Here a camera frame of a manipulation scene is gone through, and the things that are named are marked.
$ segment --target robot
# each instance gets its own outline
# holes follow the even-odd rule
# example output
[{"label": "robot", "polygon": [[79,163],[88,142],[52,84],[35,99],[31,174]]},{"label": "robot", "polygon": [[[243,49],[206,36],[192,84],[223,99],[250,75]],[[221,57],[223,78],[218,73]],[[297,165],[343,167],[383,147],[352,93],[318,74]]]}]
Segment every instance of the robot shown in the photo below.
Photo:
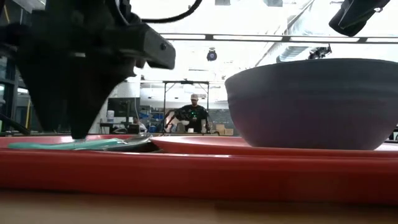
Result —
[{"label": "robot", "polygon": [[[345,0],[330,27],[356,35],[389,0]],[[0,27],[0,53],[15,61],[44,131],[56,131],[67,118],[73,139],[84,139],[112,89],[134,67],[173,69],[175,49],[141,19],[128,0],[47,0],[32,12],[32,25]],[[0,0],[0,12],[4,0]]]}]

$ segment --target table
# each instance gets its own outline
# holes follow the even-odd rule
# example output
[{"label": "table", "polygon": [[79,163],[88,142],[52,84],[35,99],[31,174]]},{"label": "table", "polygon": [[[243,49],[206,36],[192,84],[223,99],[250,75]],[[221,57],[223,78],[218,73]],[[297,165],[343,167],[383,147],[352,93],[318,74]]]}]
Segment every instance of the table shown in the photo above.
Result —
[{"label": "table", "polygon": [[135,198],[0,190],[2,224],[398,223],[396,207]]}]

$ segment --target black camera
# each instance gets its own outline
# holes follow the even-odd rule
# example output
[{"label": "black camera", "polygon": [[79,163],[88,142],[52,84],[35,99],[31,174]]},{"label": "black camera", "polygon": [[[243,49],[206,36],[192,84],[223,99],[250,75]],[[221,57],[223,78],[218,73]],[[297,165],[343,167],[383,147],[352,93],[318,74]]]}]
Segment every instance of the black camera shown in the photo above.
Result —
[{"label": "black camera", "polygon": [[215,49],[210,49],[207,53],[207,61],[212,62],[217,60],[217,53]]}]

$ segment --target gray bowl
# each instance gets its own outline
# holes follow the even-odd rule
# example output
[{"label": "gray bowl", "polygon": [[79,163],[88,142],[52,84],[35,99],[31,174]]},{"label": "gray bowl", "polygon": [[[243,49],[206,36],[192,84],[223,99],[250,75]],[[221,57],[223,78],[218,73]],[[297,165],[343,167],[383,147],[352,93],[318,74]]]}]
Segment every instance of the gray bowl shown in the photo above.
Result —
[{"label": "gray bowl", "polygon": [[395,62],[285,62],[240,72],[225,86],[234,125],[251,146],[373,150],[398,123]]}]

